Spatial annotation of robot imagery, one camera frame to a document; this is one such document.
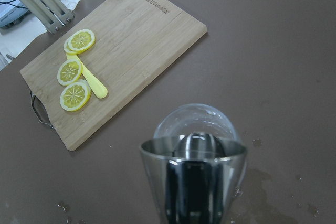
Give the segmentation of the steel measuring jigger cup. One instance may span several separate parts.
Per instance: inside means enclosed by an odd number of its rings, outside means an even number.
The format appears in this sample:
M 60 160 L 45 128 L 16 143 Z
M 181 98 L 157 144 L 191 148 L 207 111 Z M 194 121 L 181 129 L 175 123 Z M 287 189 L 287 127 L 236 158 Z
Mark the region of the steel measuring jigger cup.
M 160 223 L 224 223 L 247 148 L 212 137 L 148 140 L 140 152 Z

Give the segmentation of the clear wine glass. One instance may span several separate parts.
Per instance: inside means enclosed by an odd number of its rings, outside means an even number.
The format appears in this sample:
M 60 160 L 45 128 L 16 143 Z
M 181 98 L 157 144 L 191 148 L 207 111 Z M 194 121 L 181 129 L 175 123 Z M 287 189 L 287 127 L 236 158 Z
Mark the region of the clear wine glass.
M 172 111 L 158 124 L 153 137 L 189 135 L 194 132 L 205 132 L 241 143 L 229 118 L 220 110 L 201 103 L 185 104 Z

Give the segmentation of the yellow plastic knife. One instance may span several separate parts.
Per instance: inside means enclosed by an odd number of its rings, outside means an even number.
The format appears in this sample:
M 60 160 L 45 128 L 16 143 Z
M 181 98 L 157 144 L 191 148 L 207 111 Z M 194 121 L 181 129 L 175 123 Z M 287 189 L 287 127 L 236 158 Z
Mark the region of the yellow plastic knife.
M 82 65 L 82 74 L 85 77 L 86 81 L 89 83 L 89 86 L 95 96 L 98 99 L 103 99 L 107 96 L 108 90 L 107 88 L 103 85 L 103 83 L 97 79 L 89 70 L 88 68 L 82 63 L 82 61 L 79 59 L 77 55 L 70 55 L 66 54 L 66 57 L 68 60 L 70 59 L 76 59 L 79 60 L 79 62 Z

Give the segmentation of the bamboo cutting board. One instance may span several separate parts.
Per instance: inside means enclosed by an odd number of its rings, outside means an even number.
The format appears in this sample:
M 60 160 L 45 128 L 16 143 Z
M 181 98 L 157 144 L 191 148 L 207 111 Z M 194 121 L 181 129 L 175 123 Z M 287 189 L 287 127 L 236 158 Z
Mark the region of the bamboo cutting board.
M 95 44 L 80 54 L 107 87 L 76 112 L 62 109 L 57 71 L 66 60 L 65 40 L 88 28 Z M 206 25 L 169 0 L 105 0 L 21 70 L 42 102 L 65 147 L 74 151 L 120 111 L 207 31 Z

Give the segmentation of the middle lemon slice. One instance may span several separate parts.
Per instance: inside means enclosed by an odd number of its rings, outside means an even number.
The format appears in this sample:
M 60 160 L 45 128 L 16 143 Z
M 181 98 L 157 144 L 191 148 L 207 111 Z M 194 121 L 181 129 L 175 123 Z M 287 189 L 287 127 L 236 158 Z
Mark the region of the middle lemon slice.
M 82 64 L 77 59 L 63 62 L 57 72 L 57 80 L 62 86 L 68 86 L 76 82 L 82 74 Z

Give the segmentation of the lemon slice under top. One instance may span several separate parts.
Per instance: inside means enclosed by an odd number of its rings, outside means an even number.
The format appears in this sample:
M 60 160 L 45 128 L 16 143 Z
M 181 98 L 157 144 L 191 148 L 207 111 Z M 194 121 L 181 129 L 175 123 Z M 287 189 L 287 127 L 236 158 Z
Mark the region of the lemon slice under top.
M 78 54 L 77 51 L 71 50 L 71 49 L 69 48 L 68 41 L 69 41 L 69 39 L 67 39 L 67 40 L 64 42 L 64 45 L 63 45 L 63 49 L 64 49 L 64 51 L 65 51 L 67 54 L 69 54 L 69 55 L 77 55 L 77 54 Z

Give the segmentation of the left teach pendant tablet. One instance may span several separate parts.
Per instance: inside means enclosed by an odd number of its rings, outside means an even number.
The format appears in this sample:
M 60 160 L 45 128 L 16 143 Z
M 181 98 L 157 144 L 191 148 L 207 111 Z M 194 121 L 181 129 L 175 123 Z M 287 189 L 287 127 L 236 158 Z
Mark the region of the left teach pendant tablet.
M 27 14 L 29 9 L 20 0 L 1 1 L 1 28 L 13 26 Z

